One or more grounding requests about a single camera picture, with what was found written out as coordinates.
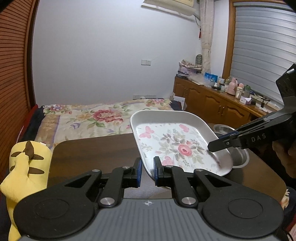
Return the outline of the right hand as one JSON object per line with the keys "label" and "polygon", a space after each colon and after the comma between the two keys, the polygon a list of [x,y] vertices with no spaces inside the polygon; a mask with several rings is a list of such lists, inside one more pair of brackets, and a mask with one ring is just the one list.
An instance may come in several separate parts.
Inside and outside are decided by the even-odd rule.
{"label": "right hand", "polygon": [[277,174],[287,187],[295,189],[295,143],[287,148],[279,142],[273,142],[273,150],[279,159]]}

